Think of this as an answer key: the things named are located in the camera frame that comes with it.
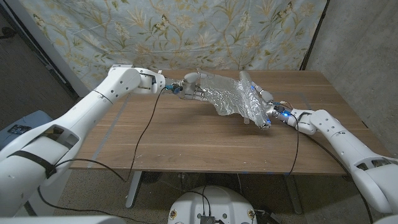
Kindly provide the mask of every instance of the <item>wooden table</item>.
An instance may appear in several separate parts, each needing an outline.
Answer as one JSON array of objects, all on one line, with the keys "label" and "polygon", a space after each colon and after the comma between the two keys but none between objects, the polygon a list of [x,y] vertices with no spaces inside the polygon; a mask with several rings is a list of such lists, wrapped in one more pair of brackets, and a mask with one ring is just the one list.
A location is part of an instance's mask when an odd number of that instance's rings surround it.
[{"label": "wooden table", "polygon": [[[181,79],[190,70],[164,71]],[[211,71],[239,79],[238,71]],[[390,154],[320,72],[249,72],[252,80],[271,92],[276,101],[295,108],[327,110],[374,152]],[[114,169],[129,169],[138,137],[152,114],[157,96],[132,95],[120,99],[92,130],[77,158],[95,159]],[[239,114],[219,116],[210,103],[162,95],[150,126],[136,152],[134,170],[174,172],[234,172],[283,174],[296,152],[297,133],[271,118],[261,131],[244,124]],[[333,150],[319,133],[313,136]],[[73,169],[92,164],[74,162]],[[323,149],[300,135],[293,174],[344,174]]]}]

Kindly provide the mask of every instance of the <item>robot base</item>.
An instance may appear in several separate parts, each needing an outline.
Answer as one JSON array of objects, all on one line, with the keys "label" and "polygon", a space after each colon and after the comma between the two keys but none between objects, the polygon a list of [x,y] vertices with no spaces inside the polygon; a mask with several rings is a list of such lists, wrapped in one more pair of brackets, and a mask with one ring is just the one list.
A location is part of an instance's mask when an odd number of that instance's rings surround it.
[{"label": "robot base", "polygon": [[[240,194],[226,187],[210,185],[205,188],[198,187],[183,194],[174,202],[170,209],[168,224],[188,224],[188,223],[242,223],[257,224],[252,205]],[[203,215],[203,201],[205,203],[205,216]]]}]

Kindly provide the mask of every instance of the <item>fabric backdrop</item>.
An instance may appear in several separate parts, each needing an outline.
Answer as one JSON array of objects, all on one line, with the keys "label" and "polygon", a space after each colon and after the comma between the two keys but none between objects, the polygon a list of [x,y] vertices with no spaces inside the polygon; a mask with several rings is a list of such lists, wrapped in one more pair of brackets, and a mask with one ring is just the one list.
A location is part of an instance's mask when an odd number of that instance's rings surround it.
[{"label": "fabric backdrop", "polygon": [[114,63],[298,70],[326,0],[20,0],[94,89]]}]

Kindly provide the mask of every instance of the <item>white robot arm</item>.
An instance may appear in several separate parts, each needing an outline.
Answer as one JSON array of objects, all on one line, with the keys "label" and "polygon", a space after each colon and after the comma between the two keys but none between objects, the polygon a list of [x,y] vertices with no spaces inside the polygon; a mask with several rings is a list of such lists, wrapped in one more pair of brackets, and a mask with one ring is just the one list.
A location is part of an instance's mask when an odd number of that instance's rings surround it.
[{"label": "white robot arm", "polygon": [[269,116],[298,128],[302,133],[313,135],[321,132],[368,203],[379,212],[398,214],[397,159],[372,152],[325,110],[289,110],[270,101],[263,105]]},{"label": "white robot arm", "polygon": [[144,68],[114,65],[105,80],[58,119],[32,129],[0,151],[0,217],[11,217],[40,185],[49,185],[69,167],[87,134],[110,107],[128,93],[160,94],[163,89],[182,98],[205,100],[196,86],[203,78],[190,73],[172,80]]}]

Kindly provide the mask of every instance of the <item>aluminum foil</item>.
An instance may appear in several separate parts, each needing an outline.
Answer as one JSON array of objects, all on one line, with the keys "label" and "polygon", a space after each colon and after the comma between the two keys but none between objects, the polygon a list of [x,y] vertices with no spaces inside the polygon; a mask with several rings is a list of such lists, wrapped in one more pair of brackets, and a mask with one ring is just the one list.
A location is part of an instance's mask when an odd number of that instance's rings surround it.
[{"label": "aluminum foil", "polygon": [[238,113],[254,121],[260,129],[270,128],[271,122],[262,107],[262,99],[251,85],[250,75],[242,71],[239,77],[240,80],[234,80],[214,75],[214,78],[202,79],[200,87],[219,115]]}]

